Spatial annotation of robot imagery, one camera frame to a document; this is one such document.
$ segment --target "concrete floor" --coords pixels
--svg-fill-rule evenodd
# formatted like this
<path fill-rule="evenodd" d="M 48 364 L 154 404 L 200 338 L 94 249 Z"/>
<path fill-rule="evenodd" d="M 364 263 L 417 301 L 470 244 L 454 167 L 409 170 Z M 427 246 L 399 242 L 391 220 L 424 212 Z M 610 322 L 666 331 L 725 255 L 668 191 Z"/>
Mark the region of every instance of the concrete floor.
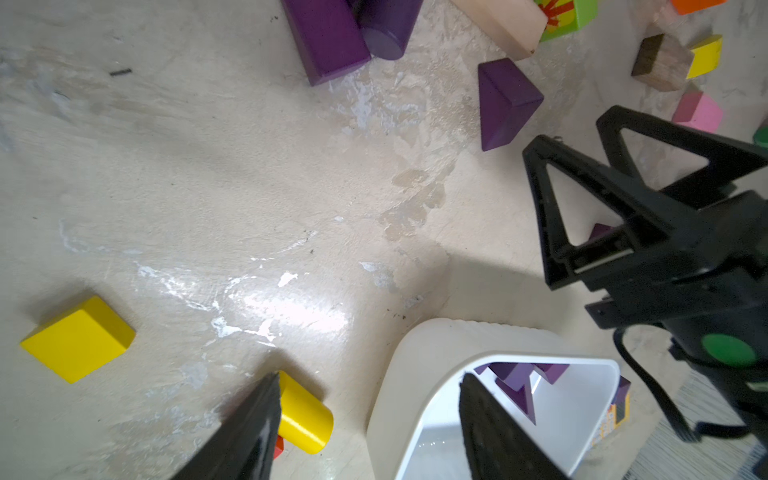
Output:
<path fill-rule="evenodd" d="M 677 17 L 604 0 L 583 31 L 519 67 L 546 100 L 480 151 L 477 64 L 501 52 L 449 0 L 427 0 L 406 56 L 306 83 L 277 0 L 0 2 L 0 476 L 168 478 L 253 382 L 283 368 L 336 417 L 322 454 L 288 447 L 272 478 L 371 478 L 366 422 L 397 342 L 435 316 L 551 329 L 617 359 L 582 306 L 551 293 L 521 150 L 536 134 L 604 160 L 608 107 L 670 118 L 682 92 L 629 77 L 648 26 L 725 37 L 695 81 L 748 140 L 768 113 L 768 5 Z M 134 73 L 110 78 L 109 71 Z M 653 185 L 684 155 L 632 138 Z M 766 175 L 745 184 L 765 192 Z M 610 223 L 560 185 L 574 241 Z M 68 385 L 18 346 L 97 293 L 136 330 Z M 663 333 L 630 350 L 674 393 Z M 637 377 L 631 418 L 577 478 L 620 478 L 659 419 Z"/>

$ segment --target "white plastic bin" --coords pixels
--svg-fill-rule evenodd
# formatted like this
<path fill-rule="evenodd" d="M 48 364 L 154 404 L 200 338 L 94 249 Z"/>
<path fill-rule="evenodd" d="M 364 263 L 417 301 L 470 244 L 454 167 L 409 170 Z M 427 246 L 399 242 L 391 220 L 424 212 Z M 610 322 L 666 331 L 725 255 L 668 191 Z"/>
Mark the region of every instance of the white plastic bin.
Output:
<path fill-rule="evenodd" d="M 536 425 L 495 384 L 493 362 L 567 363 L 550 385 L 531 374 Z M 477 375 L 550 460 L 571 475 L 616 393 L 619 367 L 577 353 L 547 330 L 432 319 L 402 339 L 368 424 L 376 480 L 471 480 L 458 417 L 459 383 Z"/>

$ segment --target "purple block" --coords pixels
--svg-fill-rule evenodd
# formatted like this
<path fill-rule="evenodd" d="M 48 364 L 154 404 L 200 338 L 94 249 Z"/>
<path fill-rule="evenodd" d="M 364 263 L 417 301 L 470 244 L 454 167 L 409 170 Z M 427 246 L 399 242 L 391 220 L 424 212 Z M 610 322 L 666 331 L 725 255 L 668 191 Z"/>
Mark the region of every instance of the purple block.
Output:
<path fill-rule="evenodd" d="M 515 391 L 523 388 L 533 372 L 531 363 L 492 363 L 489 368 L 499 380 Z"/>
<path fill-rule="evenodd" d="M 509 388 L 501 379 L 496 379 L 496 385 L 518 406 L 518 408 L 536 425 L 536 415 L 533 411 L 533 394 L 531 393 L 531 381 L 528 380 L 519 392 Z"/>
<path fill-rule="evenodd" d="M 560 376 L 565 373 L 569 365 L 567 363 L 536 363 L 536 371 L 550 385 L 554 385 Z"/>
<path fill-rule="evenodd" d="M 544 101 L 509 58 L 478 65 L 482 150 L 508 144 Z"/>
<path fill-rule="evenodd" d="M 627 398 L 627 394 L 629 393 L 630 385 L 632 384 L 629 380 L 625 379 L 623 376 L 619 377 L 619 386 L 616 389 L 616 395 L 614 396 L 614 401 L 611 402 L 611 404 L 623 403 Z"/>
<path fill-rule="evenodd" d="M 397 60 L 406 52 L 423 0 L 365 0 L 357 20 L 371 53 Z"/>
<path fill-rule="evenodd" d="M 306 76 L 314 86 L 371 59 L 346 0 L 283 0 Z"/>
<path fill-rule="evenodd" d="M 613 227 L 609 227 L 608 225 L 603 225 L 602 223 L 596 223 L 594 227 L 592 227 L 592 233 L 589 234 L 589 240 L 592 240 L 594 238 L 600 238 L 613 229 L 614 229 Z"/>

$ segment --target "red block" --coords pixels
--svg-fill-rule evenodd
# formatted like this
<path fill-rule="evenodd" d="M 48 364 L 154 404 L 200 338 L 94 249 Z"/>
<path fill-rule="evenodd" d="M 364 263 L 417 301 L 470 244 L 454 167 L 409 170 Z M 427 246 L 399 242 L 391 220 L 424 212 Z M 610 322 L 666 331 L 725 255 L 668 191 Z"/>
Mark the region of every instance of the red block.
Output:
<path fill-rule="evenodd" d="M 671 0 L 674 9 L 680 15 L 688 15 L 689 13 L 698 12 L 705 8 L 714 7 L 715 5 L 721 5 L 727 0 Z"/>
<path fill-rule="evenodd" d="M 278 435 L 277 442 L 275 442 L 275 456 L 272 457 L 272 460 L 279 457 L 280 454 L 283 453 L 283 450 L 285 450 L 285 441 L 283 440 L 283 437 Z"/>

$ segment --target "purple triangular prism block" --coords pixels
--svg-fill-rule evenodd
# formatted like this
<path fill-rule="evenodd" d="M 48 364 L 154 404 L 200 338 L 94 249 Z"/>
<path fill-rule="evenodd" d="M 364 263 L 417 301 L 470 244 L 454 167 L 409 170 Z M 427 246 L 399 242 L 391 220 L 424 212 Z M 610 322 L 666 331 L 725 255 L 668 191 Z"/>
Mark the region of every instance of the purple triangular prism block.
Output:
<path fill-rule="evenodd" d="M 509 58 L 478 65 L 482 150 L 508 144 L 544 101 Z"/>
<path fill-rule="evenodd" d="M 519 392 L 509 388 L 501 379 L 496 379 L 498 386 L 509 399 L 518 406 L 518 408 L 536 425 L 536 415 L 533 411 L 533 392 L 531 391 L 531 380 L 528 380 Z"/>

